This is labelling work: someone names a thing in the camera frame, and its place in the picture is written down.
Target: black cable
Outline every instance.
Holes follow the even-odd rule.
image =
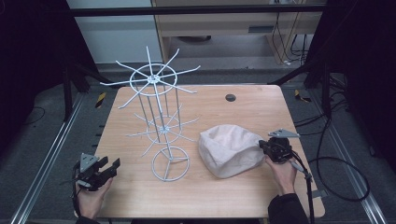
[[[303,173],[306,181],[306,194],[308,196],[308,207],[309,207],[309,219],[311,224],[315,223],[315,212],[314,212],[314,202],[312,197],[312,175],[309,174],[308,169],[304,166],[303,161],[301,160],[300,156],[295,152],[291,151],[293,158],[300,163],[301,167],[303,168]]]
[[[275,23],[275,26],[274,26],[274,29],[273,29],[272,37],[271,37],[271,38],[272,38],[272,42],[273,42],[274,48],[275,48],[275,50],[276,50],[277,57],[278,57],[279,60],[283,63],[282,57],[280,56],[280,53],[279,53],[279,51],[277,50],[277,47],[276,47],[276,44],[275,44],[275,39],[274,39],[274,37],[275,37],[275,31],[276,31],[276,30],[277,30],[277,32],[278,32],[278,34],[279,34],[279,39],[280,39],[280,42],[282,43],[283,51],[285,52],[285,56],[288,58],[288,61],[289,61],[290,63],[291,63],[291,62],[294,62],[294,61],[297,61],[298,59],[295,59],[295,60],[291,59],[291,58],[289,57],[287,51],[286,51],[285,43],[283,42],[283,37],[282,37],[282,34],[280,33],[280,29],[279,29],[279,12],[276,13],[276,23]]]
[[[41,120],[44,117],[44,115],[46,115],[46,110],[43,107],[41,107],[41,106],[35,106],[35,107],[33,107],[33,109],[41,109],[43,111],[43,114],[40,116],[40,118],[35,119],[33,121],[30,121],[30,122],[23,123],[23,125],[29,125],[29,124],[36,123],[39,120]]]
[[[344,85],[344,83],[342,83],[340,80],[338,80],[335,77],[330,76],[330,82],[331,82],[331,85],[333,85],[335,88],[337,88],[341,91],[345,91],[347,89],[347,87]]]
[[[315,134],[320,134],[322,132],[317,132],[317,133],[300,133],[300,136],[308,136],[308,135],[315,135]]]
[[[300,59],[295,59],[294,61],[300,60],[300,65],[303,65],[305,63],[305,55],[308,52],[308,50],[305,50],[307,43],[307,35],[304,35],[304,41],[303,41],[303,48],[302,49],[293,49],[293,46],[295,44],[295,41],[297,39],[298,35],[295,35],[293,38],[293,41],[291,42],[290,46],[290,52],[292,55],[300,57]]]
[[[345,103],[345,102],[346,102],[346,100],[342,100],[342,101],[340,101],[340,102],[334,104],[334,105],[332,106],[332,112],[334,112],[334,109],[335,109],[337,106],[339,106],[340,104],[343,104],[343,103]],[[302,126],[305,126],[305,125],[307,125],[307,124],[313,123],[313,122],[315,122],[316,120],[318,120],[318,119],[320,119],[320,118],[322,118],[322,117],[324,117],[324,116],[325,116],[325,114],[322,113],[322,114],[320,114],[320,115],[316,115],[316,116],[311,117],[311,118],[308,118],[308,119],[302,119],[302,120],[299,120],[299,121],[294,121],[293,123],[295,124],[294,126],[295,126],[296,128],[297,128],[297,127],[302,127]]]
[[[337,193],[337,192],[335,192],[333,189],[331,189],[329,186],[327,186],[327,184],[323,181],[323,179],[321,179],[321,175],[319,175],[319,174],[320,174],[320,171],[319,171],[319,169],[318,169],[319,179],[320,179],[321,183],[323,184],[323,186],[324,186],[329,192],[331,192],[331,193],[334,194],[335,196],[337,196],[337,197],[339,197],[339,198],[341,198],[341,199],[343,199],[343,200],[345,200],[345,201],[349,201],[349,202],[353,202],[353,203],[361,202],[361,201],[363,201],[364,199],[366,199],[366,198],[369,196],[370,190],[371,190],[370,184],[369,184],[369,180],[368,180],[367,177],[362,173],[362,171],[359,170],[356,166],[354,166],[352,163],[350,163],[350,162],[348,162],[348,161],[344,161],[344,160],[341,160],[341,159],[336,158],[336,157],[319,157],[319,158],[316,158],[316,159],[313,159],[313,160],[309,161],[309,163],[312,162],[312,161],[323,161],[323,160],[340,161],[340,162],[342,162],[342,163],[347,164],[348,166],[352,167],[356,172],[358,172],[358,174],[364,179],[364,183],[365,183],[365,185],[366,185],[366,192],[364,193],[364,195],[363,195],[362,197],[360,197],[360,198],[358,198],[358,199],[347,198],[347,197],[344,197],[344,196],[340,195],[339,193]]]
[[[75,166],[73,167],[73,174],[72,174],[72,179],[76,179],[76,175],[77,175],[77,170],[79,168],[79,161],[75,164]],[[81,189],[79,189],[79,191],[77,191],[76,188],[76,182],[73,182],[73,192],[72,192],[72,201],[73,201],[73,207],[76,211],[76,214],[78,217],[81,216],[81,213],[79,211],[79,204],[78,204],[78,194],[81,191]]]
[[[330,95],[330,98],[332,99],[334,97],[334,95],[337,95],[337,94],[342,94],[345,96],[346,93],[344,91],[336,91],[336,92],[333,92],[332,95]]]
[[[318,178],[319,178],[320,182],[323,184],[323,186],[324,186],[329,192],[331,192],[331,193],[334,194],[335,196],[339,197],[340,199],[343,199],[343,200],[348,201],[348,202],[354,202],[354,203],[356,203],[356,202],[361,202],[361,201],[363,201],[364,199],[366,199],[366,198],[368,197],[368,195],[370,194],[370,185],[369,185],[369,182],[368,182],[367,177],[366,177],[356,166],[352,165],[350,162],[347,162],[347,161],[344,161],[344,160],[341,160],[341,159],[335,158],[335,157],[320,157],[320,156],[319,156],[319,154],[320,154],[320,149],[321,149],[321,144],[322,144],[322,142],[323,142],[323,137],[324,137],[325,131],[326,131],[326,130],[329,128],[329,126],[330,126],[330,122],[331,122],[331,119],[327,119],[326,124],[325,124],[325,126],[324,126],[324,128],[323,128],[323,132],[322,132],[322,134],[321,134],[321,136],[320,136],[319,144],[318,144],[318,150],[317,150],[317,157],[316,157],[315,159],[309,161],[308,163],[311,163],[312,161],[315,161],[315,162],[316,162],[317,172],[318,172]],[[350,167],[352,167],[352,168],[353,168],[355,171],[357,171],[357,172],[363,177],[363,179],[364,179],[364,182],[365,182],[366,188],[367,188],[365,194],[364,194],[361,198],[358,198],[358,199],[351,199],[351,198],[344,197],[344,196],[340,195],[339,193],[335,192],[333,189],[331,189],[331,188],[323,181],[323,177],[321,176],[321,172],[320,172],[320,168],[319,168],[319,161],[320,161],[320,160],[341,161],[341,162],[346,163],[346,164],[349,165]]]

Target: black curtain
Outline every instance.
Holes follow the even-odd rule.
[[[323,13],[307,61],[323,57],[331,72],[345,74],[347,99],[374,155],[388,159],[396,172],[396,2],[328,3],[345,7]],[[307,76],[314,84],[321,78],[320,69]]]
[[[3,1],[0,4],[1,156],[31,113],[35,96],[62,84],[66,66],[74,79],[85,80],[85,74],[73,69],[73,63],[98,72],[75,19],[46,12],[69,9],[66,1]]]

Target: gray floor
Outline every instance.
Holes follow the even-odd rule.
[[[286,75],[291,69],[299,66],[275,63],[274,56],[262,36],[213,36],[203,42],[196,39],[175,38],[171,53],[180,49],[173,62],[176,69],[191,69],[201,65],[202,69],[193,75],[180,76],[179,84],[230,84],[230,83],[266,83]],[[114,81],[124,80],[126,73],[107,74]],[[305,90],[301,86],[301,75],[282,87],[291,116],[294,121],[308,119],[320,114],[315,102],[308,103],[297,100],[295,89],[299,89],[303,97],[315,99],[319,88]],[[101,86],[96,80],[90,79],[92,88],[88,94],[74,91],[74,99],[82,99],[82,105],[76,121],[62,144],[55,163],[50,167],[49,176],[36,198],[35,206],[30,211],[28,220],[35,223],[73,223],[75,220],[69,198],[69,184],[60,185],[71,178],[71,168],[78,160],[81,152],[94,153],[99,143],[100,133],[117,90]],[[106,92],[106,99],[100,108],[94,108],[98,95]],[[343,100],[342,95],[334,96],[334,103]],[[46,159],[59,130],[63,125],[64,104],[62,86],[43,91],[35,98],[36,108],[26,120],[27,125],[21,128],[19,136],[11,144],[12,154],[2,158],[0,167],[0,223],[8,223],[18,209],[26,192],[35,180],[35,175]],[[329,193],[323,198],[326,209],[324,217],[317,223],[396,223],[396,175],[381,158],[370,156],[368,145],[355,122],[353,116],[346,111],[347,105],[334,110],[332,128],[328,130],[320,148],[321,156],[340,157],[340,143],[336,144],[336,136],[342,139],[341,147],[356,166],[367,176],[370,186],[370,202],[351,203],[341,200]],[[301,142],[309,160],[316,157],[320,134],[304,135],[320,132],[324,119],[297,128],[302,134]],[[314,178],[320,189],[323,185],[318,181],[316,165],[310,164]],[[346,197],[356,198],[356,180],[350,180],[348,169],[341,163],[322,161],[320,171],[325,182],[336,192]],[[373,220],[370,209],[379,211],[385,220]]]

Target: beige cloth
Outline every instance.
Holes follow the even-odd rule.
[[[242,127],[223,124],[200,134],[199,153],[213,175],[227,178],[262,162],[259,140],[259,135]]]

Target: sleeve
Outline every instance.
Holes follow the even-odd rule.
[[[79,217],[76,224],[99,224],[99,222],[87,217]]]
[[[272,224],[307,224],[308,218],[297,194],[277,195],[268,206],[268,217]]]

